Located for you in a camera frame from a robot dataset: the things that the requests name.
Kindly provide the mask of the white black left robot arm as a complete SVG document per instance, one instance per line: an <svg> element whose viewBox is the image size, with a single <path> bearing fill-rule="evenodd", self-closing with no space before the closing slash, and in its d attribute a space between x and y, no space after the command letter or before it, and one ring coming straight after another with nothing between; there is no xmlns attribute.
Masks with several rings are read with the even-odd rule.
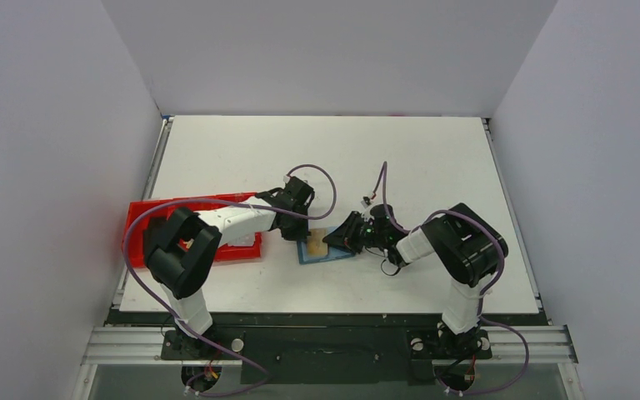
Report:
<svg viewBox="0 0 640 400"><path fill-rule="evenodd" d="M437 256L450 277L438 326L454 335L480 326L483 298L501 277L508 256L503 236L464 203L435 212L411 230L398 226L392 206L374 205L365 212L351 212L322 241L352 254L377 249L398 272Z"/></svg>

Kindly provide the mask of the gold VIP card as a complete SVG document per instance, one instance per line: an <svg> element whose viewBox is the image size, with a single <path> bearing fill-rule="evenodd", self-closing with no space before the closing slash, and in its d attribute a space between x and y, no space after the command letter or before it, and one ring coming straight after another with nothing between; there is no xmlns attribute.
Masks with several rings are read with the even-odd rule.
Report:
<svg viewBox="0 0 640 400"><path fill-rule="evenodd" d="M306 252L310 258L324 258L328 255L328 245L323 241L328 234L326 228L309 230L306 241Z"/></svg>

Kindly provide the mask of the blue leather card holder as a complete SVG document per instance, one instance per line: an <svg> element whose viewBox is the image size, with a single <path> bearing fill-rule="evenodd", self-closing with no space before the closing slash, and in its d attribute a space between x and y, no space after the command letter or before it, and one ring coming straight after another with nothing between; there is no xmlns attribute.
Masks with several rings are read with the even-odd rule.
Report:
<svg viewBox="0 0 640 400"><path fill-rule="evenodd" d="M308 265L352 258L353 253L331 247L323 241L329 233L333 233L336 229L337 226L311 228L304 240L296 242L298 262L301 265Z"/></svg>

